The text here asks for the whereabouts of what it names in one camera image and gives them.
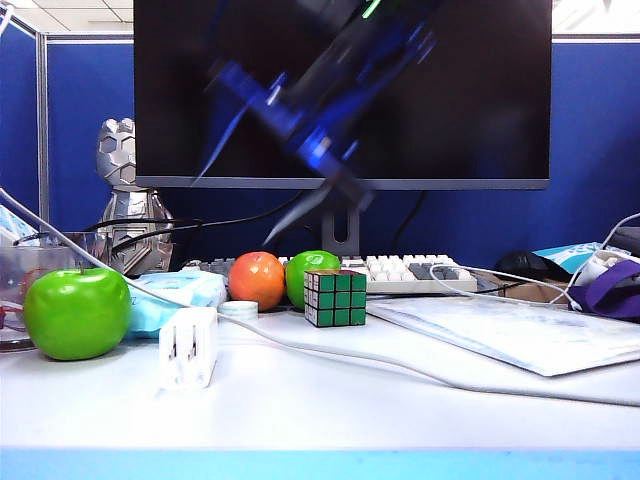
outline wire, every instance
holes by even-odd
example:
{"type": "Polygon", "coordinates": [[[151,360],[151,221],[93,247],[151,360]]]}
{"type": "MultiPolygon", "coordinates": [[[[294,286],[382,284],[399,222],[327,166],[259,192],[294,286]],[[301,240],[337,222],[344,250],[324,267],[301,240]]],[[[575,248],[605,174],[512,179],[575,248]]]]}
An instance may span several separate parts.
{"type": "MultiPolygon", "coordinates": [[[[640,218],[640,213],[634,213],[633,215],[629,215],[628,217],[623,218],[622,220],[620,220],[618,223],[616,223],[613,228],[611,230],[609,230],[609,234],[606,236],[606,238],[604,239],[604,241],[602,242],[602,245],[600,245],[600,250],[604,250],[605,248],[607,248],[607,245],[609,245],[609,242],[611,241],[611,239],[613,238],[613,236],[615,235],[616,231],[618,230],[618,228],[620,228],[622,225],[624,225],[627,222],[630,222],[631,220],[635,220],[636,218],[640,218]]],[[[597,253],[598,251],[594,251],[587,260],[585,260],[582,265],[580,265],[576,271],[573,273],[573,275],[571,276],[571,279],[569,280],[569,283],[567,284],[567,287],[565,288],[565,292],[569,291],[569,289],[575,284],[576,280],[578,279],[578,275],[580,275],[580,273],[582,273],[582,270],[584,270],[584,268],[587,266],[587,264],[591,261],[591,259],[594,257],[594,255],[597,253]]],[[[558,295],[556,298],[554,298],[553,300],[551,300],[550,303],[555,303],[558,301],[559,298],[561,298],[562,295],[558,295]]]]}
{"type": "Polygon", "coordinates": [[[514,282],[509,285],[502,285],[501,287],[490,288],[489,290],[478,290],[475,293],[494,293],[494,292],[504,292],[510,290],[512,288],[520,287],[522,285],[526,285],[528,282],[514,282]]]}
{"type": "Polygon", "coordinates": [[[187,225],[184,227],[173,227],[173,228],[164,228],[161,230],[156,230],[154,232],[147,232],[147,233],[143,233],[142,235],[138,235],[136,237],[130,238],[128,240],[125,240],[122,243],[119,243],[118,245],[115,245],[111,251],[112,253],[117,253],[120,250],[123,250],[127,247],[130,247],[131,245],[135,244],[136,242],[143,240],[145,238],[149,238],[149,237],[153,237],[155,235],[162,235],[165,233],[172,233],[172,232],[178,232],[181,230],[189,230],[192,228],[209,228],[209,227],[220,227],[223,225],[236,225],[239,223],[248,223],[248,222],[252,222],[254,220],[259,220],[261,218],[266,218],[269,217],[275,213],[278,213],[279,211],[287,208],[289,205],[291,205],[293,202],[295,202],[296,200],[298,200],[298,198],[300,198],[300,196],[302,195],[303,190],[298,191],[298,193],[296,193],[292,198],[290,198],[289,200],[287,200],[286,202],[278,205],[277,207],[264,212],[264,213],[260,213],[258,215],[254,215],[252,217],[245,217],[245,218],[238,218],[236,220],[223,220],[220,222],[209,222],[209,223],[202,223],[200,225],[187,225]]]}
{"type": "Polygon", "coordinates": [[[11,22],[11,17],[13,17],[14,8],[13,5],[8,4],[5,7],[4,17],[2,18],[2,23],[0,23],[0,37],[9,26],[9,22],[11,22]]]}
{"type": "Polygon", "coordinates": [[[10,302],[9,300],[0,300],[0,307],[4,308],[5,312],[21,312],[22,305],[15,302],[10,302]]]}
{"type": "Polygon", "coordinates": [[[18,240],[14,240],[11,244],[14,247],[17,247],[21,243],[30,242],[31,240],[39,240],[41,238],[45,238],[49,236],[49,232],[37,232],[32,233],[31,235],[26,235],[24,237],[20,237],[18,240]]]}
{"type": "Polygon", "coordinates": [[[99,228],[110,227],[112,225],[127,225],[130,223],[195,223],[201,225],[204,220],[199,218],[115,218],[98,222],[82,230],[83,232],[93,232],[99,228]]]}
{"type": "Polygon", "coordinates": [[[368,360],[376,363],[391,365],[394,367],[399,367],[404,370],[409,370],[411,372],[417,373],[421,376],[435,380],[446,387],[453,388],[456,390],[464,390],[464,391],[476,392],[476,393],[513,395],[513,396],[519,396],[519,397],[544,398],[548,400],[569,400],[573,402],[596,403],[596,404],[602,404],[602,405],[614,405],[614,406],[636,407],[636,408],[640,407],[640,401],[633,401],[633,400],[607,398],[607,397],[592,397],[588,395],[571,395],[571,394],[545,392],[545,391],[537,391],[537,390],[529,390],[529,389],[507,389],[507,388],[501,388],[501,387],[475,385],[471,383],[459,382],[457,380],[452,380],[451,378],[447,378],[443,375],[438,375],[424,368],[411,365],[407,362],[404,362],[402,360],[398,360],[395,358],[386,357],[386,356],[377,355],[377,354],[364,353],[364,352],[359,352],[356,350],[350,350],[350,349],[345,349],[340,347],[326,347],[322,345],[296,342],[293,340],[288,340],[282,337],[271,335],[270,333],[267,333],[264,330],[261,330],[253,326],[252,324],[245,323],[241,320],[238,320],[235,317],[229,317],[227,315],[220,314],[220,313],[218,313],[218,317],[224,319],[229,323],[233,323],[242,328],[250,330],[251,332],[263,338],[266,338],[267,340],[270,340],[274,343],[277,343],[287,348],[292,348],[295,350],[306,350],[311,352],[325,353],[325,354],[336,355],[341,357],[357,358],[360,360],[368,360]]]}
{"type": "Polygon", "coordinates": [[[413,206],[411,211],[407,214],[405,219],[402,221],[402,223],[400,224],[400,226],[396,230],[396,233],[393,236],[393,240],[391,241],[391,251],[392,252],[396,251],[396,248],[398,247],[398,242],[400,241],[400,237],[404,233],[405,228],[407,228],[407,226],[409,225],[409,222],[411,222],[411,220],[413,220],[413,217],[415,217],[416,214],[418,213],[418,211],[420,210],[420,207],[422,206],[422,202],[424,202],[424,199],[427,198],[427,194],[428,193],[429,192],[427,190],[423,190],[423,191],[420,192],[420,196],[418,197],[418,200],[416,200],[415,205],[413,206]]]}
{"type": "MultiPolygon", "coordinates": [[[[602,242],[601,246],[600,246],[600,250],[604,250],[607,245],[609,244],[609,242],[611,241],[611,239],[613,238],[613,236],[615,235],[616,231],[618,230],[618,228],[620,228],[622,225],[624,225],[625,223],[634,220],[636,218],[640,218],[640,213],[635,213],[633,215],[629,215],[628,217],[623,218],[622,220],[620,220],[618,223],[616,223],[613,228],[609,231],[609,234],[606,236],[606,238],[604,239],[604,241],[602,242]]],[[[561,288],[558,287],[557,285],[554,285],[552,283],[547,283],[547,282],[541,282],[539,280],[534,280],[531,278],[526,278],[526,277],[519,277],[517,275],[512,275],[510,273],[504,273],[504,272],[497,272],[494,270],[487,270],[487,269],[482,269],[482,268],[474,268],[474,267],[467,267],[464,265],[455,265],[454,268],[460,268],[462,270],[468,270],[468,271],[472,271],[472,272],[485,272],[485,273],[491,273],[494,275],[501,275],[501,276],[506,276],[509,278],[514,278],[516,280],[521,280],[527,283],[534,283],[536,285],[540,285],[543,287],[547,287],[547,288],[551,288],[553,290],[557,290],[559,291],[559,295],[555,298],[553,298],[552,300],[550,300],[549,302],[531,302],[528,300],[520,300],[520,299],[516,299],[516,298],[506,298],[506,297],[499,297],[499,296],[492,296],[492,295],[488,295],[485,296],[483,295],[483,293],[486,292],[466,292],[463,290],[459,290],[445,282],[443,282],[442,280],[440,280],[439,278],[435,277],[433,275],[433,271],[438,268],[438,267],[451,267],[451,265],[438,265],[438,264],[434,264],[431,266],[431,268],[429,269],[429,273],[431,274],[432,278],[441,286],[443,286],[444,288],[451,290],[452,292],[458,293],[459,295],[464,295],[467,297],[483,297],[483,298],[489,298],[492,300],[498,300],[498,301],[502,301],[502,302],[511,302],[511,303],[520,303],[520,304],[527,304],[527,305],[534,305],[534,306],[543,306],[543,307],[550,307],[553,306],[553,304],[555,304],[558,300],[560,300],[562,297],[565,297],[568,301],[569,301],[569,305],[571,306],[571,308],[573,310],[576,310],[578,312],[582,311],[582,306],[575,301],[571,295],[569,295],[569,289],[575,284],[576,279],[578,278],[578,275],[580,275],[580,273],[582,272],[582,270],[584,270],[585,266],[591,261],[591,259],[594,257],[594,255],[598,252],[598,250],[594,251],[587,260],[585,260],[577,269],[576,271],[573,273],[571,279],[569,280],[569,283],[567,283],[567,286],[565,288],[561,288]]]]}
{"type": "Polygon", "coordinates": [[[431,267],[429,268],[429,274],[431,275],[433,280],[436,281],[436,283],[438,283],[439,285],[441,285],[442,287],[444,287],[444,288],[446,288],[448,290],[451,290],[452,292],[455,292],[455,293],[457,293],[459,295],[464,295],[466,297],[489,298],[491,300],[497,300],[497,301],[501,301],[501,302],[519,303],[519,304],[523,304],[524,303],[524,304],[527,304],[527,305],[545,306],[545,307],[550,307],[551,304],[552,304],[552,302],[532,302],[532,301],[529,301],[529,300],[521,300],[521,299],[518,299],[518,298],[498,297],[498,296],[495,296],[495,295],[483,295],[482,293],[467,292],[467,291],[464,291],[464,290],[460,290],[460,289],[458,289],[458,288],[456,288],[456,287],[454,287],[452,285],[449,285],[448,283],[445,283],[443,280],[440,280],[438,277],[436,277],[434,275],[434,270],[436,268],[454,268],[454,269],[460,269],[460,270],[467,270],[467,271],[471,271],[471,272],[491,273],[493,275],[502,275],[502,276],[513,278],[515,280],[520,280],[520,281],[526,282],[526,283],[535,283],[536,285],[540,285],[542,287],[547,287],[547,288],[551,288],[553,290],[559,291],[560,292],[559,297],[565,296],[572,307],[574,306],[574,304],[579,307],[578,302],[576,302],[565,291],[565,289],[563,289],[562,287],[559,287],[557,285],[554,285],[553,283],[541,282],[540,280],[534,280],[532,278],[520,277],[518,275],[512,275],[511,273],[497,272],[495,270],[488,270],[488,269],[485,269],[485,268],[467,267],[465,265],[446,265],[446,264],[433,264],[433,265],[431,265],[431,267]]]}
{"type": "MultiPolygon", "coordinates": [[[[20,202],[18,202],[15,198],[13,198],[11,195],[9,195],[7,193],[7,191],[2,187],[0,187],[0,197],[2,197],[7,203],[9,203],[12,207],[14,207],[17,211],[22,213],[25,217],[30,219],[32,222],[40,225],[41,227],[46,228],[47,230],[50,230],[53,234],[55,234],[56,237],[58,237],[60,239],[60,241],[62,243],[64,243],[67,247],[69,247],[74,253],[76,253],[80,257],[84,258],[85,260],[87,260],[89,263],[92,263],[93,265],[95,265],[97,267],[100,267],[100,268],[106,268],[108,270],[116,271],[113,268],[111,268],[109,265],[101,262],[100,260],[98,260],[97,258],[92,256],[91,254],[89,254],[86,250],[83,250],[82,248],[80,248],[78,245],[76,245],[72,240],[67,238],[61,231],[59,231],[53,225],[49,224],[47,221],[45,221],[42,218],[40,218],[38,215],[33,213],[31,210],[29,210],[27,207],[25,207],[20,202]]],[[[191,306],[191,305],[189,305],[187,303],[183,303],[183,302],[180,302],[180,301],[165,297],[163,295],[160,295],[159,293],[156,293],[151,289],[143,287],[138,282],[136,282],[134,280],[131,280],[131,279],[125,277],[124,275],[122,275],[122,278],[124,279],[125,282],[127,282],[128,285],[130,285],[130,286],[132,286],[134,288],[137,288],[138,290],[146,293],[147,295],[151,295],[154,298],[158,298],[160,300],[165,300],[165,301],[168,301],[170,303],[173,303],[173,304],[181,306],[181,307],[190,307],[191,306]]]]}

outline keyboard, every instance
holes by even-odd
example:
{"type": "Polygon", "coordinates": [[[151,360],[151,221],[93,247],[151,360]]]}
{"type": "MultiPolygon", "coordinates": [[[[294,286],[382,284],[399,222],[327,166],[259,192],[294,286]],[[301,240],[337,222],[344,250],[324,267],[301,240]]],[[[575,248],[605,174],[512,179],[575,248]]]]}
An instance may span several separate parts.
{"type": "MultiPolygon", "coordinates": [[[[290,257],[280,257],[286,265],[290,257]]],[[[227,276],[234,258],[216,258],[212,262],[193,261],[185,268],[197,268],[227,276]]],[[[447,255],[377,255],[342,257],[342,268],[367,276],[367,293],[371,294],[442,294],[451,290],[434,280],[429,270],[446,285],[466,292],[478,289],[476,279],[467,271],[455,268],[457,263],[447,255]]]]}

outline green apple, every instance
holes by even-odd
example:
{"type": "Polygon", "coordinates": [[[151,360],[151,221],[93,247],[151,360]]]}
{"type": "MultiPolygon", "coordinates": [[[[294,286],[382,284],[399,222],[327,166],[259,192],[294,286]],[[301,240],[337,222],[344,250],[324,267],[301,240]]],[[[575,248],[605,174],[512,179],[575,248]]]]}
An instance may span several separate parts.
{"type": "Polygon", "coordinates": [[[131,295],[118,272],[106,268],[50,272],[27,291],[24,323],[33,343],[57,360],[97,357],[124,337],[131,295]]]}
{"type": "Polygon", "coordinates": [[[304,272],[340,268],[340,259],[325,250],[309,250],[293,257],[286,268],[287,296],[297,308],[304,310],[304,272]]]}

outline monitor stand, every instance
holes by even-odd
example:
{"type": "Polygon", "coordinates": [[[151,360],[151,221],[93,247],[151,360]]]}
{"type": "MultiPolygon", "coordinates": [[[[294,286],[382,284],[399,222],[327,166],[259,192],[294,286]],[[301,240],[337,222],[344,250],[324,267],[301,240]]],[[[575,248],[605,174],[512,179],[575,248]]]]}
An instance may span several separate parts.
{"type": "Polygon", "coordinates": [[[360,254],[358,207],[349,205],[344,207],[343,212],[325,211],[322,214],[322,249],[339,257],[360,254]],[[336,237],[336,232],[344,232],[344,238],[336,237]]]}

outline white paper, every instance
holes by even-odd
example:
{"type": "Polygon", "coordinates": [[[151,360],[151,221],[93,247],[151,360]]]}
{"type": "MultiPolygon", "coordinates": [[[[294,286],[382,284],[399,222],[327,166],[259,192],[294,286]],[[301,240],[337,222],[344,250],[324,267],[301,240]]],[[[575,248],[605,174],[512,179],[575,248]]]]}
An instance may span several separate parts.
{"type": "Polygon", "coordinates": [[[640,359],[640,325],[478,298],[368,300],[367,312],[544,376],[640,359]]]}

